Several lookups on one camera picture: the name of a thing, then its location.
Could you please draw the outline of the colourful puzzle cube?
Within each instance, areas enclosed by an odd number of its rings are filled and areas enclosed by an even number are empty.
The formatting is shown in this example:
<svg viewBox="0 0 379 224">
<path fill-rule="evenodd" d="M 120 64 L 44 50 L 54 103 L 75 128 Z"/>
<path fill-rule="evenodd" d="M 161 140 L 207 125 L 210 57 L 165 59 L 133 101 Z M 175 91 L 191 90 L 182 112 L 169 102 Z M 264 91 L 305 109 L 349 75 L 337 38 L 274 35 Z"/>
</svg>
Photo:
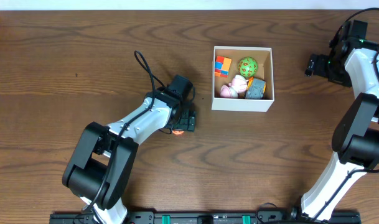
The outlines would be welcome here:
<svg viewBox="0 0 379 224">
<path fill-rule="evenodd" d="M 217 56 L 214 65 L 214 74 L 216 77 L 227 78 L 232 60 L 227 57 Z"/>
</svg>

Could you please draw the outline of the yellow grey toy truck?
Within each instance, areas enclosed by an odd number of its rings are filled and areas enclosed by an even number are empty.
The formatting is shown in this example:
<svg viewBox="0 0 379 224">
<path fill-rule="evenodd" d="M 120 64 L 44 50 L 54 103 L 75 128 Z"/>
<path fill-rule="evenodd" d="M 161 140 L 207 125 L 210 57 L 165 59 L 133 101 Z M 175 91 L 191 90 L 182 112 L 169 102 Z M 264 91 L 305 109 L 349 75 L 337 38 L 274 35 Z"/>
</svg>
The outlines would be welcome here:
<svg viewBox="0 0 379 224">
<path fill-rule="evenodd" d="M 251 77 L 247 81 L 245 99 L 262 100 L 266 89 L 266 82 L 262 79 Z"/>
</svg>

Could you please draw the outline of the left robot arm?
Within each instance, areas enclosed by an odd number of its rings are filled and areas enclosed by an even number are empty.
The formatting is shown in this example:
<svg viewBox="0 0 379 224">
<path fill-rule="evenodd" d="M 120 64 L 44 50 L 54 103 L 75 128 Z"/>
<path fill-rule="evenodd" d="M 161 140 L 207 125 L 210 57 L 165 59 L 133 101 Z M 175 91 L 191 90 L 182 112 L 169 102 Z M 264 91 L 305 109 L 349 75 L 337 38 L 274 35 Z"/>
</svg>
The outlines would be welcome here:
<svg viewBox="0 0 379 224">
<path fill-rule="evenodd" d="M 127 209 L 121 196 L 138 147 L 160 129 L 194 131 L 195 111 L 188 99 L 194 90 L 160 88 L 123 119 L 106 126 L 86 126 L 62 176 L 62 183 L 85 203 L 72 223 L 123 223 Z"/>
</svg>

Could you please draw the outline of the pink duck toy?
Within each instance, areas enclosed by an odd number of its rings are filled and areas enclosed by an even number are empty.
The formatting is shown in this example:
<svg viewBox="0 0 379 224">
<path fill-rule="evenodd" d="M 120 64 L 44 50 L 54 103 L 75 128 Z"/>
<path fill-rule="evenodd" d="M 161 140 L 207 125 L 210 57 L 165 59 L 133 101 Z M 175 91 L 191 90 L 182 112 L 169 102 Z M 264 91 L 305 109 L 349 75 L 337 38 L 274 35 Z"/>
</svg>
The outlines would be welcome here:
<svg viewBox="0 0 379 224">
<path fill-rule="evenodd" d="M 220 89 L 221 98 L 238 98 L 240 93 L 244 93 L 247 89 L 248 81 L 242 75 L 235 75 L 232 81 L 223 85 Z"/>
</svg>

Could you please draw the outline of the orange round disc toy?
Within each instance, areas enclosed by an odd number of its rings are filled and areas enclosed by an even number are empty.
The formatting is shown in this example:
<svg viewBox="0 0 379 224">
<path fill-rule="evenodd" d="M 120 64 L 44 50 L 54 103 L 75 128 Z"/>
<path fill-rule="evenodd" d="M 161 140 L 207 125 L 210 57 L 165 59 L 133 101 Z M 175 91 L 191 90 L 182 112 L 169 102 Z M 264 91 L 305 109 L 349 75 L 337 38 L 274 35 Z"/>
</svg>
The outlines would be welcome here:
<svg viewBox="0 0 379 224">
<path fill-rule="evenodd" d="M 180 130 L 172 130 L 172 134 L 175 134 L 175 135 L 181 135 L 181 134 L 184 134 L 184 131 L 180 131 Z"/>
</svg>

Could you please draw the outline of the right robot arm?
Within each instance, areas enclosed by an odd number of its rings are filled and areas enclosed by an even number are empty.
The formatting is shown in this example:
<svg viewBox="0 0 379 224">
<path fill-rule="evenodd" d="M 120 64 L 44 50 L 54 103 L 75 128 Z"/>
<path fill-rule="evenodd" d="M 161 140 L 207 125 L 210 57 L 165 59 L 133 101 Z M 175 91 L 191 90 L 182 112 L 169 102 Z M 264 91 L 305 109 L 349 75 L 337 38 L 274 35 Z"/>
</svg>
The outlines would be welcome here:
<svg viewBox="0 0 379 224">
<path fill-rule="evenodd" d="M 332 44 L 326 75 L 351 84 L 355 100 L 332 136 L 332 157 L 314 186 L 301 197 L 297 218 L 324 223 L 354 183 L 379 173 L 379 44 L 349 37 Z"/>
</svg>

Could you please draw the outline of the green ball with orange numbers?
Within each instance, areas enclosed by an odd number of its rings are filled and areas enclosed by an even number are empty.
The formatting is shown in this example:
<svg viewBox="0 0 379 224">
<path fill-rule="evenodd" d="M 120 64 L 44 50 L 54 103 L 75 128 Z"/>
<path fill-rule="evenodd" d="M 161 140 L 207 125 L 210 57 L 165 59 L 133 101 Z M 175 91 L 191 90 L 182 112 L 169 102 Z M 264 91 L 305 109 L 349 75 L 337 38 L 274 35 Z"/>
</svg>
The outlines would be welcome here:
<svg viewBox="0 0 379 224">
<path fill-rule="evenodd" d="M 245 78 L 251 78 L 258 71 L 258 63 L 253 57 L 244 57 L 239 61 L 238 71 Z"/>
</svg>

